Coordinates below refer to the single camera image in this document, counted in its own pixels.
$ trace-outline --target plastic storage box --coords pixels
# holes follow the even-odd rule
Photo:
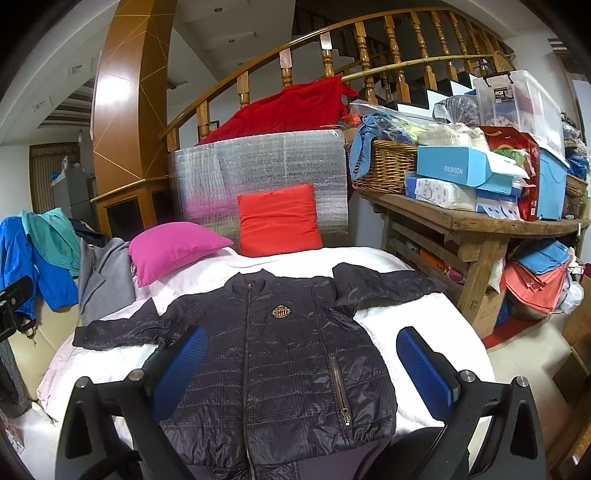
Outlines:
[[[526,70],[474,79],[482,125],[515,127],[564,158],[560,107]]]
[[[540,148],[539,219],[559,220],[562,217],[568,169],[566,160],[558,158],[550,150]]]

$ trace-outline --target gray coat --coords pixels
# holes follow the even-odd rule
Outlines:
[[[80,239],[78,301],[84,325],[135,301],[129,242],[114,238],[103,248]]]

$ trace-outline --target wooden baluster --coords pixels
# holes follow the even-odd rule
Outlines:
[[[178,128],[173,128],[166,135],[166,147],[169,152],[180,150],[181,145],[179,141]]]
[[[486,34],[484,28],[480,27],[479,30],[482,36],[482,40],[484,41],[484,46],[486,47],[486,52],[492,55],[492,53],[495,51],[495,48],[492,46],[491,39],[488,38],[488,35]]]
[[[398,42],[396,41],[394,19],[392,18],[392,15],[386,15],[384,17],[384,28],[386,29],[386,35],[388,36],[392,61],[394,63],[400,63],[402,60],[400,59],[400,48],[398,47]],[[406,83],[403,70],[396,71],[396,92],[400,102],[410,102],[410,90],[408,88],[408,83]]]
[[[291,79],[291,50],[286,48],[279,52],[279,65],[281,66],[281,83],[283,88],[293,85]]]
[[[209,102],[207,100],[197,106],[197,134],[199,140],[209,135]]]
[[[501,44],[499,43],[499,39],[496,38],[494,35],[492,36],[492,46],[495,48],[495,51],[500,51],[504,53],[503,49],[501,48]]]
[[[382,65],[386,65],[386,55],[384,52],[380,52],[379,54],[379,61]],[[379,74],[380,78],[382,79],[382,83],[384,84],[384,93],[386,95],[386,101],[390,103],[392,101],[392,91],[390,89],[390,77],[388,72],[382,72]]]
[[[365,26],[363,22],[355,22],[355,40],[357,41],[357,49],[359,51],[359,60],[361,62],[361,70],[369,70],[371,63],[369,61],[368,46],[365,41]],[[374,92],[374,78],[367,76],[365,81],[365,99],[370,103],[378,103]]]
[[[443,30],[441,29],[441,22],[439,21],[439,15],[435,10],[431,10],[431,21],[433,22],[433,26],[435,27],[435,31],[437,32],[437,36],[439,37],[439,42],[441,43],[441,50],[444,55],[451,55],[449,48],[447,46],[447,41],[445,39],[445,35],[443,34]],[[454,66],[453,62],[450,60],[447,62],[446,65],[447,69],[447,78],[457,82],[457,71],[456,67]]]
[[[248,70],[241,73],[236,78],[236,87],[238,88],[238,98],[240,100],[240,108],[246,107],[251,103],[250,87],[248,85]]]
[[[482,40],[484,41],[484,45],[486,47],[486,52],[492,55],[495,52],[495,48],[492,45],[491,39],[489,38],[488,34],[484,30],[484,28],[480,27],[480,34],[482,36]],[[491,59],[491,65],[495,65],[494,58]]]
[[[325,32],[320,35],[320,46],[322,47],[324,78],[334,77],[335,70],[332,66],[332,40],[330,39],[330,32]]]
[[[347,76],[349,73],[351,73],[351,70],[350,70],[350,69],[345,69],[345,70],[343,71],[343,77],[346,77],[346,76]],[[343,83],[344,83],[344,84],[345,84],[347,87],[350,87],[350,86],[351,86],[351,82],[343,82]]]
[[[427,59],[429,58],[427,44],[423,38],[423,32],[421,31],[421,21],[418,19],[416,12],[410,12],[410,20],[413,25],[415,35],[417,36],[418,49],[421,51],[421,58]],[[428,63],[425,64],[425,87],[431,90],[437,90],[437,80],[435,79],[435,74],[433,73],[431,65]]]
[[[474,30],[474,26],[472,22],[467,18],[464,18],[464,25],[466,26],[466,30],[470,35],[470,39],[472,40],[472,46],[474,47],[474,52],[476,55],[480,55],[480,45],[478,44],[478,40],[476,39],[476,31]],[[478,63],[480,64],[480,76],[483,77],[486,75],[486,69],[484,65],[484,59],[478,59]]]
[[[448,11],[447,17],[449,18],[449,22],[452,24],[453,31],[456,33],[457,44],[460,46],[462,55],[468,55],[468,49],[464,43],[464,37],[462,36],[459,25],[457,24],[456,14],[452,11]],[[474,67],[472,66],[472,63],[470,63],[470,59],[464,59],[464,70],[474,75]]]

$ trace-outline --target jacket pocket zipper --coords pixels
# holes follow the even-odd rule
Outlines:
[[[330,370],[335,384],[336,398],[339,402],[340,414],[343,416],[345,426],[350,427],[353,424],[351,407],[349,407],[349,400],[347,399],[347,393],[345,392],[345,386],[343,385],[343,376],[340,373],[339,363],[334,354],[331,354],[330,356]]]

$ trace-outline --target pink pillow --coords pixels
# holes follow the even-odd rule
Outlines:
[[[232,241],[192,222],[157,225],[142,232],[129,244],[138,287],[189,265],[206,255],[229,247]]]

